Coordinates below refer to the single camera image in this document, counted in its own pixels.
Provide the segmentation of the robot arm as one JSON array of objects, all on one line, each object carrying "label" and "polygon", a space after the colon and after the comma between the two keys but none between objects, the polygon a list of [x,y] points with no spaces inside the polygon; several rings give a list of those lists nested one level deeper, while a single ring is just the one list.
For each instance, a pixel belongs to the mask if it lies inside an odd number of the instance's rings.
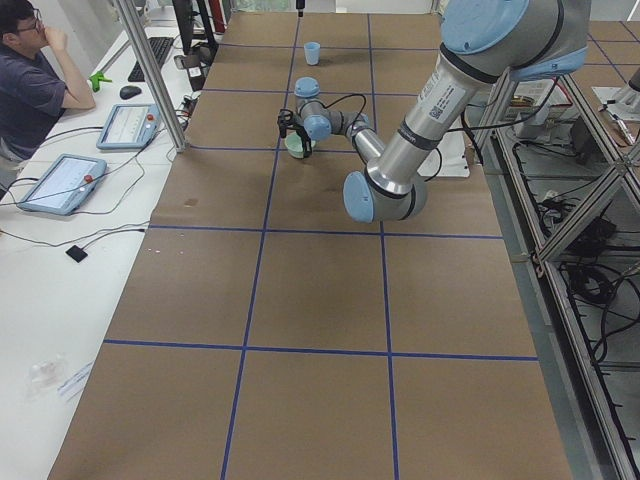
[{"label": "robot arm", "polygon": [[588,1],[450,1],[440,24],[436,67],[389,143],[361,113],[332,110],[316,79],[295,84],[291,128],[303,144],[343,135],[364,161],[343,185],[349,216],[362,223],[405,220],[427,198],[419,167],[474,95],[503,73],[515,82],[554,78],[578,70],[587,56]]}]

